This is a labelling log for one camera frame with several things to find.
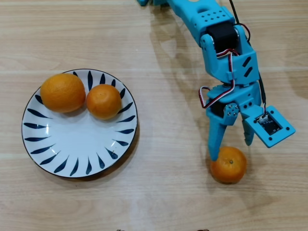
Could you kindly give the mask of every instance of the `robotic arm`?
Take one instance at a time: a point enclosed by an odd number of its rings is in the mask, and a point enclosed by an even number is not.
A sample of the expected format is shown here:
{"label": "robotic arm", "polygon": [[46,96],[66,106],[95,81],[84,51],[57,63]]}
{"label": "robotic arm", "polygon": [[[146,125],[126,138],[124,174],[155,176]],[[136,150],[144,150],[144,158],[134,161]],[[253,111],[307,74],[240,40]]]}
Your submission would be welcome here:
{"label": "robotic arm", "polygon": [[[148,0],[138,0],[146,5]],[[179,16],[197,44],[202,48],[205,68],[223,84],[210,90],[201,87],[199,96],[210,119],[208,148],[216,161],[227,126],[234,125],[242,115],[245,142],[251,145],[254,134],[272,147],[295,133],[295,129],[273,107],[261,107],[263,83],[257,64],[257,54],[247,41],[243,27],[226,7],[215,0],[152,0],[153,5],[169,4]],[[210,90],[205,103],[202,89]]]}

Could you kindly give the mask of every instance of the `mandarin orange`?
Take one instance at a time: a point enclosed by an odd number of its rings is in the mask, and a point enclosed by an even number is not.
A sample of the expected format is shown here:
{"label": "mandarin orange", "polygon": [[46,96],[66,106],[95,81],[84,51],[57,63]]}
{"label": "mandarin orange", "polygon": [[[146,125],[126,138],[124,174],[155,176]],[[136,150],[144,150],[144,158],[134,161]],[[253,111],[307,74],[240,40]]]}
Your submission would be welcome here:
{"label": "mandarin orange", "polygon": [[211,173],[223,183],[237,183],[246,173],[247,159],[237,148],[222,147],[217,161],[211,162]]}
{"label": "mandarin orange", "polygon": [[72,74],[58,74],[47,79],[40,88],[44,105],[58,113],[68,113],[82,107],[86,100],[85,88]]}
{"label": "mandarin orange", "polygon": [[88,93],[87,108],[98,119],[111,119],[122,108],[120,93],[114,86],[100,84]]}

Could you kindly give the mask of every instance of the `wire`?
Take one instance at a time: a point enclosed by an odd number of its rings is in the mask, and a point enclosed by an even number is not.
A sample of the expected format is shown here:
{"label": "wire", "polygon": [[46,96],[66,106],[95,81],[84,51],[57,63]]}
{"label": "wire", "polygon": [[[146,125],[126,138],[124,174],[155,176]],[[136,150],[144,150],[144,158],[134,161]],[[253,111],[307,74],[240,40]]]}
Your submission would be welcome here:
{"label": "wire", "polygon": [[[248,35],[249,35],[247,42],[251,46],[251,44],[250,44],[250,37],[251,37],[250,30],[245,24],[240,23],[239,18],[238,18],[237,13],[236,13],[236,9],[235,9],[234,4],[233,4],[233,1],[232,0],[229,0],[229,1],[230,1],[232,10],[233,10],[233,14],[234,14],[234,17],[235,17],[235,20],[236,20],[236,24],[245,27],[245,29],[247,30]],[[260,83],[260,90],[261,90],[261,99],[262,99],[262,102],[263,102],[263,116],[265,116],[266,115],[266,95],[265,95],[265,89],[264,89],[264,85],[263,85],[263,81],[262,81],[260,72],[259,72],[259,77],[260,77],[259,83]]]}
{"label": "wire", "polygon": [[[222,56],[223,54],[222,53],[225,53],[225,51],[221,52],[221,53],[218,53],[217,56]],[[225,91],[224,93],[220,94],[219,96],[217,96],[216,98],[214,98],[211,102],[209,102],[208,104],[205,104],[205,101],[203,99],[203,95],[202,95],[202,89],[208,89],[210,90],[208,87],[206,86],[203,86],[200,88],[199,90],[199,98],[200,98],[200,102],[201,102],[201,106],[204,108],[204,109],[207,109],[209,108],[210,106],[212,106],[214,103],[216,103],[217,101],[219,101],[221,98],[223,98],[224,96],[230,94],[234,89],[235,89],[235,78],[234,78],[234,73],[233,73],[233,62],[232,62],[232,56],[233,54],[232,53],[229,53],[229,56],[228,56],[228,60],[229,60],[229,71],[232,73],[232,84],[231,84],[231,88],[227,91]]]}
{"label": "wire", "polygon": [[260,72],[259,72],[259,77],[260,77],[259,83],[260,83],[260,89],[261,89],[261,99],[263,102],[263,115],[265,116],[266,114],[266,94],[265,94],[264,84],[263,84]]}
{"label": "wire", "polygon": [[233,14],[234,14],[236,23],[239,24],[239,23],[240,23],[240,20],[239,20],[239,18],[238,18],[238,16],[237,16],[236,9],[235,9],[235,7],[234,7],[233,1],[232,1],[232,0],[229,0],[229,1],[230,1],[232,10],[233,10]]}
{"label": "wire", "polygon": [[229,53],[229,52],[232,52],[232,53],[235,54],[236,56],[239,56],[239,53],[238,53],[235,49],[226,49],[226,50],[224,50],[224,51],[222,51],[222,52],[220,52],[220,53],[217,53],[216,55],[217,55],[217,57],[221,57],[221,56],[226,55],[226,54]]}
{"label": "wire", "polygon": [[250,42],[251,34],[250,34],[250,30],[249,30],[248,26],[246,26],[246,25],[243,24],[243,23],[237,23],[237,24],[235,24],[235,25],[241,25],[241,26],[243,26],[243,27],[247,30],[247,32],[248,32],[248,39],[247,39],[247,42],[249,43],[249,42]]}

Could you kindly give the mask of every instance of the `plate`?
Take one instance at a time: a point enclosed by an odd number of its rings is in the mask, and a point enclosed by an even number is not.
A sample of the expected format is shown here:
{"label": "plate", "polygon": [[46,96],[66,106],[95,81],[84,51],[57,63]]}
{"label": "plate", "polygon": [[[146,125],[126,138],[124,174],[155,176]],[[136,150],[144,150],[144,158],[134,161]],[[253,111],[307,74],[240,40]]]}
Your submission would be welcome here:
{"label": "plate", "polygon": [[108,121],[94,118],[84,105],[60,114],[47,109],[38,89],[29,100],[22,120],[22,138],[31,159],[42,169],[68,178],[86,177],[106,170],[130,147],[138,125],[137,107],[127,87],[112,75],[79,69],[86,93],[99,84],[118,89],[122,109]]}

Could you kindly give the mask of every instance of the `wood grain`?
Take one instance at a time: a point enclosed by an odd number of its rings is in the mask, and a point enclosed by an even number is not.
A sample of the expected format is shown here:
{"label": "wood grain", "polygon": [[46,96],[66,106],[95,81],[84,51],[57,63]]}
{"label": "wood grain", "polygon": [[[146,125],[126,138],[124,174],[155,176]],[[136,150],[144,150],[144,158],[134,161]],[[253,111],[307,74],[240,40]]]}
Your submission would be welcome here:
{"label": "wood grain", "polygon": [[[223,145],[246,153],[248,173],[221,185],[208,173],[208,119],[197,94],[219,83],[172,11],[135,0],[1,0],[0,230],[306,231],[308,1],[234,2],[251,29],[268,103],[297,133],[272,149],[258,138],[248,148],[237,121]],[[64,180],[32,162],[20,126],[42,82],[76,68],[120,78],[140,128],[115,168]]]}

